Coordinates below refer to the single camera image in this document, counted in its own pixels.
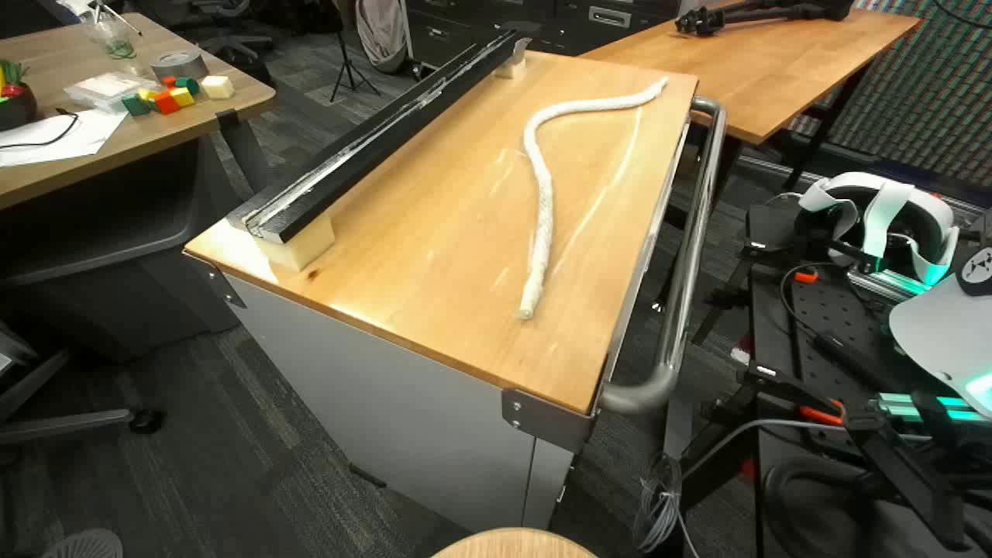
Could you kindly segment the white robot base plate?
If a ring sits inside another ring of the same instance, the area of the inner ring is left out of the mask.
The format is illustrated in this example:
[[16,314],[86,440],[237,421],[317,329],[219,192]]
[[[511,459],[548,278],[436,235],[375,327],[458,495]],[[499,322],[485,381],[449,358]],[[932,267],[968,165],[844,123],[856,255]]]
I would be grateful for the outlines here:
[[992,409],[992,296],[968,296],[955,276],[890,311],[904,358],[972,409]]

